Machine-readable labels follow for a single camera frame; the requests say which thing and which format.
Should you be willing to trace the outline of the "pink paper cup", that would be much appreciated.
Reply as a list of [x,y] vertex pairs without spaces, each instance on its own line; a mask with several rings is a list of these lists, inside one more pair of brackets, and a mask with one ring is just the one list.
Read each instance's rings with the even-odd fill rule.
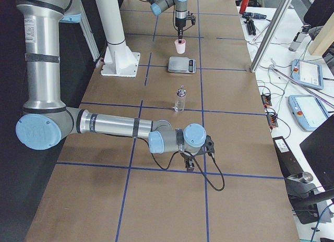
[[178,54],[184,54],[186,50],[186,40],[185,39],[177,39],[174,41],[175,48]]

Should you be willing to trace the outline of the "glass sauce bottle metal cap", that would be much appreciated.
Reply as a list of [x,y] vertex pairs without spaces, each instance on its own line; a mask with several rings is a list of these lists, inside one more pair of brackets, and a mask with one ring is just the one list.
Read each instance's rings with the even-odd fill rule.
[[176,98],[174,104],[174,110],[176,112],[182,112],[185,108],[187,92],[184,85],[181,85],[176,91]]

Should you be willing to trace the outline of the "digital kitchen scale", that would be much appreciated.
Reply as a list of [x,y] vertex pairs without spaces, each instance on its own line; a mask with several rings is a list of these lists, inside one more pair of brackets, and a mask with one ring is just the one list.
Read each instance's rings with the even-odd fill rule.
[[168,71],[174,73],[194,74],[196,72],[196,60],[188,57],[171,56],[169,58]]

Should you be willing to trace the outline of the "orange connector block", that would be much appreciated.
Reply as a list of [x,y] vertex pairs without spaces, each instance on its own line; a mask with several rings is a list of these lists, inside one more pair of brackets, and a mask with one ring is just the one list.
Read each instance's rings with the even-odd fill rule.
[[267,112],[267,122],[271,130],[278,127],[277,118],[278,117],[276,113]]
[[262,94],[261,100],[262,100],[264,108],[272,107],[271,95]]

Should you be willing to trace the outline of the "black folded tripod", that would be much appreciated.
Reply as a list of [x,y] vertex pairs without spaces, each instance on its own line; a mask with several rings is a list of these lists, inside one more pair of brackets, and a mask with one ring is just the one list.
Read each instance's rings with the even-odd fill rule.
[[249,35],[256,35],[256,29],[254,25],[254,19],[258,20],[266,20],[267,16],[259,13],[251,13],[251,12],[243,12],[242,18],[245,19],[245,23],[247,26],[247,32]]

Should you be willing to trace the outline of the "black device with label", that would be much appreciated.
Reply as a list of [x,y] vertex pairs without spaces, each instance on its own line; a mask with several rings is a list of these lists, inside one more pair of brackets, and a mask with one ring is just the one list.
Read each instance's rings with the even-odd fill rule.
[[299,174],[303,171],[296,157],[282,136],[274,137],[273,144],[284,178]]

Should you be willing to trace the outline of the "long metal rod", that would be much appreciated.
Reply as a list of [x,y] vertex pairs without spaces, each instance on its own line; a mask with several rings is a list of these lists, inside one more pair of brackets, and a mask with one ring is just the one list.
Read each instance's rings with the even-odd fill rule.
[[293,84],[295,84],[296,86],[304,89],[306,92],[308,92],[309,94],[313,95],[314,97],[318,98],[319,100],[323,101],[325,104],[327,104],[329,107],[333,108],[333,104],[330,103],[329,101],[327,101],[326,99],[324,99],[322,96],[319,95],[319,93],[323,94],[322,92],[320,91],[312,91],[310,88],[300,84],[299,82],[297,82],[296,80],[294,80],[293,78],[285,75],[284,73],[282,73],[281,71],[279,71],[278,69],[276,69],[274,67],[274,65],[270,65],[269,66],[269,69],[273,70],[274,72],[276,72],[277,74],[281,75],[282,77],[284,77],[285,79],[289,80],[290,82],[292,82]]

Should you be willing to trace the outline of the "near blue teach pendant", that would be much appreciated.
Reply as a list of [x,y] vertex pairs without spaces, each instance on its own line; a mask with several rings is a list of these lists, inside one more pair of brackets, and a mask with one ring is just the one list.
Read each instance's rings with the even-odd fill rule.
[[322,102],[312,95],[290,95],[288,103],[298,124],[305,131],[316,130],[330,117]]

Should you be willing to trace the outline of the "blue teach pendant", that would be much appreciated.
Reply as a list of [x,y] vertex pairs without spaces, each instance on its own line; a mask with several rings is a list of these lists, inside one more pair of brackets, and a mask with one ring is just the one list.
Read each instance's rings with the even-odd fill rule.
[[316,90],[322,90],[324,88],[322,67],[319,64],[294,59],[291,72],[291,78],[301,85]]
[[298,124],[305,131],[316,130],[330,117],[322,102],[312,95],[290,95],[288,103]]

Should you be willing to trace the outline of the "black monitor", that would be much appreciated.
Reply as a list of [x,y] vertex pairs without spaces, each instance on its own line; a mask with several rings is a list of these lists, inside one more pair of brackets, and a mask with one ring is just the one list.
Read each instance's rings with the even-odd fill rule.
[[325,190],[333,188],[333,143],[333,116],[300,143],[308,164]]

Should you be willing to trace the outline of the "far blue teach pendant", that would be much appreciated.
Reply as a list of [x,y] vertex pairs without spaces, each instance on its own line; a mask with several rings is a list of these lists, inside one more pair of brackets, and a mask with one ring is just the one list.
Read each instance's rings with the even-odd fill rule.
[[291,72],[291,78],[301,85],[316,90],[322,90],[324,88],[322,67],[319,64],[294,59]]

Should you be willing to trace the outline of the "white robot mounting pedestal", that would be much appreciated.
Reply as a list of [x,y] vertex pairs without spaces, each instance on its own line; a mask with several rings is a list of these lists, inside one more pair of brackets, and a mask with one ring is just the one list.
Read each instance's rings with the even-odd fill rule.
[[101,75],[136,77],[140,53],[126,44],[118,0],[96,0],[96,5],[108,45]]

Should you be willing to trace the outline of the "aluminium frame post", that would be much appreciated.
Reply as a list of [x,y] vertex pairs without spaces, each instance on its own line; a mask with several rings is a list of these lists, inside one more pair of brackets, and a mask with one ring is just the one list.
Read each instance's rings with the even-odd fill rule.
[[260,47],[258,48],[258,51],[252,61],[252,64],[249,68],[250,72],[254,73],[257,68],[259,67],[270,43],[272,38],[275,35],[275,32],[283,18],[283,16],[285,15],[286,10],[289,8],[290,4],[291,4],[292,0],[281,0],[279,6],[277,7],[273,18],[269,24],[268,30],[266,31],[264,38],[260,44]]

